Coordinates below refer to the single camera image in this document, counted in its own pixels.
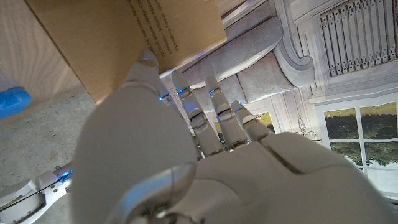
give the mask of window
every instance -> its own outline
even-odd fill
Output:
[[[316,105],[323,144],[344,155],[393,199],[398,199],[397,100],[392,93]]]

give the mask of robotic arm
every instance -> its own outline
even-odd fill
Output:
[[[158,67],[155,55],[144,51],[123,87],[97,106],[84,125],[74,168],[64,171],[67,177],[73,172],[75,223],[397,222],[387,202],[346,159],[298,134],[274,134],[240,102],[229,105],[215,78],[208,77],[209,97],[229,151],[224,152],[175,70],[172,82],[205,155],[197,161],[198,149]],[[52,193],[66,192],[62,175],[46,174],[39,184],[44,190],[34,195],[31,208],[43,209],[53,201]],[[37,192],[29,181],[11,189],[2,194],[14,195],[0,201],[2,220],[34,197],[20,199]],[[43,195],[46,203],[39,198]],[[3,222],[12,223],[14,217],[34,221],[26,209],[21,211]]]
[[[72,162],[0,192],[0,223],[33,223],[70,189]]]

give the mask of cardboard box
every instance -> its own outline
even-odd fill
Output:
[[[214,0],[26,1],[96,103],[145,48],[164,72],[226,40]]]

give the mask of window frame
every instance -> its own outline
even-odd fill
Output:
[[[386,94],[373,94],[373,95],[365,95],[358,97],[353,100],[345,100],[341,99],[340,101],[334,101],[329,103],[321,103],[315,104],[315,111],[318,118],[318,123],[320,126],[320,134],[322,137],[323,145],[331,150],[330,143],[331,142],[359,142],[361,148],[361,158],[362,158],[362,166],[357,166],[362,168],[363,174],[367,177],[368,170],[382,170],[382,171],[397,171],[398,169],[383,169],[376,167],[368,167],[366,165],[366,151],[365,151],[365,142],[393,142],[398,141],[398,138],[392,139],[364,139],[363,137],[363,129],[361,122],[361,111],[360,108],[367,106],[380,106],[386,103],[397,102],[396,110],[397,110],[397,124],[398,124],[398,92],[386,93]],[[356,122],[358,127],[358,139],[329,139],[329,134],[326,126],[326,118],[324,112],[327,111],[336,111],[336,110],[345,110],[345,109],[355,109],[356,114]],[[393,192],[381,192],[384,196],[388,197],[396,197],[398,193]]]

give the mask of wooden surface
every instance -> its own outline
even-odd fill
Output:
[[[0,91],[16,86],[32,97],[29,107],[36,109],[27,111],[81,92],[79,80],[27,4],[0,0]]]

